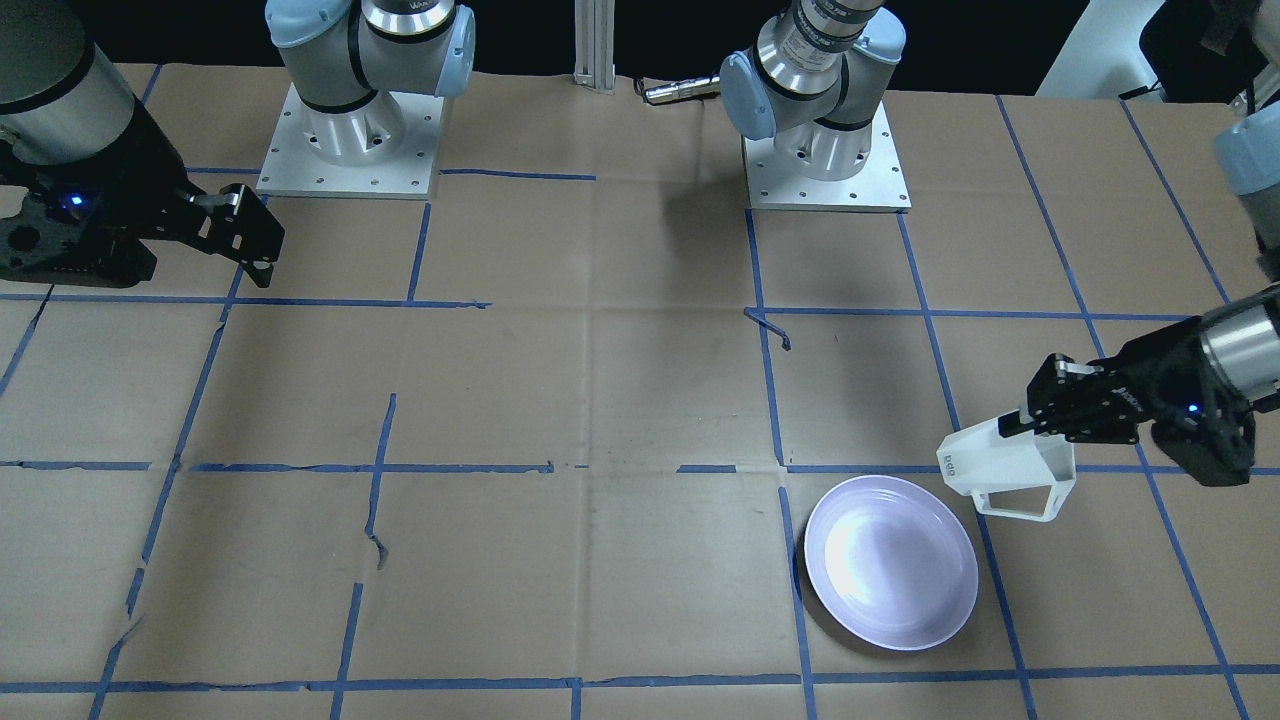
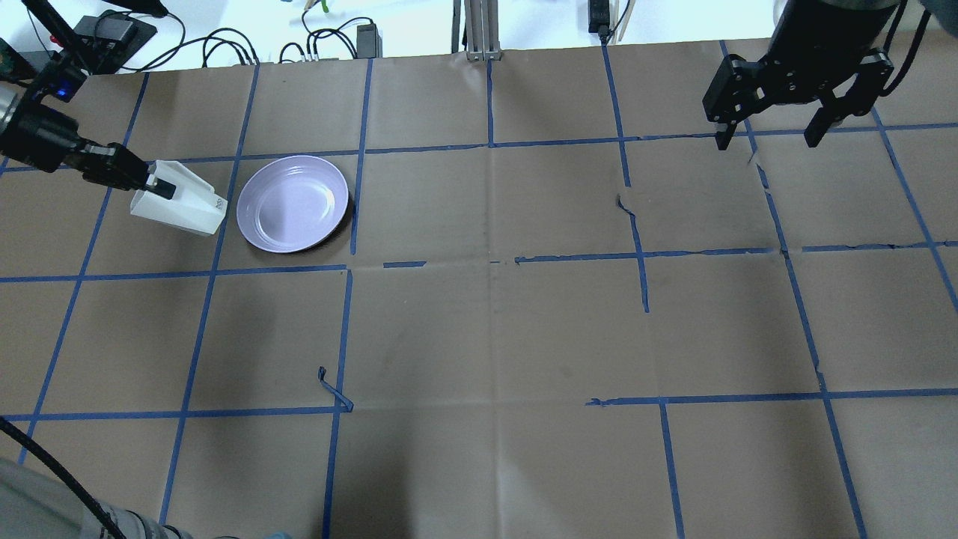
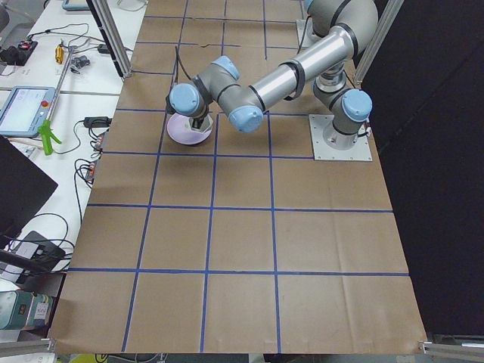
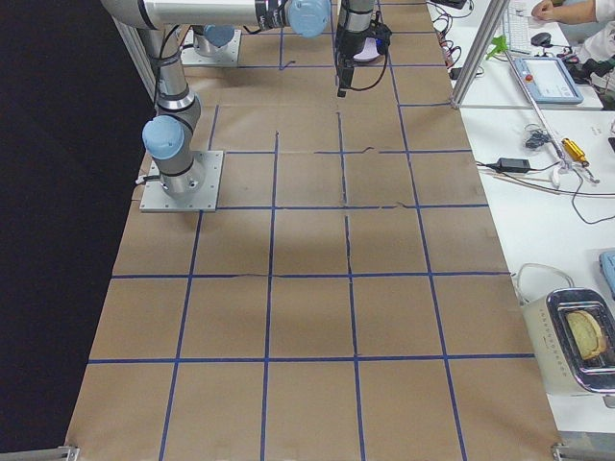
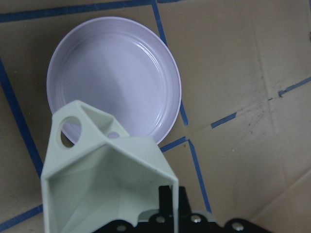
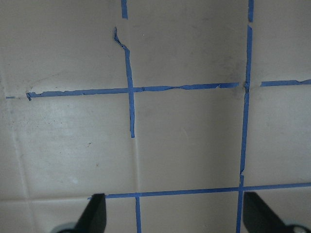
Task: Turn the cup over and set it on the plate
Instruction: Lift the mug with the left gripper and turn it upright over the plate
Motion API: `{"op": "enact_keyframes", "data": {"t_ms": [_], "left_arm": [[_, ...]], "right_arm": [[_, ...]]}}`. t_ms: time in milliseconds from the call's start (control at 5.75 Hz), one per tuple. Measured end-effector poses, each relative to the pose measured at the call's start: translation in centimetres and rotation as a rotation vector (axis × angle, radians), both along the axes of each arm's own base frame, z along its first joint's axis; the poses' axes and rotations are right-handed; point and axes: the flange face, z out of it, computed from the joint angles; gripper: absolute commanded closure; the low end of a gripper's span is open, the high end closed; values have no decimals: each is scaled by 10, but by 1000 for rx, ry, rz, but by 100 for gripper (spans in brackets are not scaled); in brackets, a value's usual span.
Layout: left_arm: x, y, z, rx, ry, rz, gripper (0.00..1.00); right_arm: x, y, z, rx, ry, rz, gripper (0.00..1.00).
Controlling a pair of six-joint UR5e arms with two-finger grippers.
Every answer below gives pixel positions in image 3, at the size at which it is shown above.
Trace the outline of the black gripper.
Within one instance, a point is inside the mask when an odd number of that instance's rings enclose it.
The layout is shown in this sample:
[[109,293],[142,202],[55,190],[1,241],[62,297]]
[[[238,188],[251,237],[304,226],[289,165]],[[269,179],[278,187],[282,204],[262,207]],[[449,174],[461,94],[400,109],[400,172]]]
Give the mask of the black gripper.
[[191,119],[192,129],[207,129],[207,116]]

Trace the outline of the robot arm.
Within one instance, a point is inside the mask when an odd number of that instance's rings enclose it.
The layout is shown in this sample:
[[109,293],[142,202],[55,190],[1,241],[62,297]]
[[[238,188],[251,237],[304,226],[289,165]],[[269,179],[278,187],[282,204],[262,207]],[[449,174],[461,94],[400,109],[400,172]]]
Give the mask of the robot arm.
[[346,84],[344,63],[361,54],[375,34],[377,7],[373,1],[307,1],[305,7],[319,38],[312,46],[247,87],[238,84],[231,59],[221,56],[190,82],[170,89],[167,112],[204,119],[215,102],[233,127],[248,133],[259,128],[267,109],[298,98],[309,81],[315,81],[316,96],[328,102]]

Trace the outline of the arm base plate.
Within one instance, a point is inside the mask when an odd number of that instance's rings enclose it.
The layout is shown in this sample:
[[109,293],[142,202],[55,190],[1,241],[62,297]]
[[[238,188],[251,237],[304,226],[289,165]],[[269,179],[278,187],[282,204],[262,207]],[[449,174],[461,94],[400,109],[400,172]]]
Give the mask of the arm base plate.
[[365,126],[354,135],[340,134],[333,125],[333,115],[309,115],[314,160],[371,162],[373,160]]

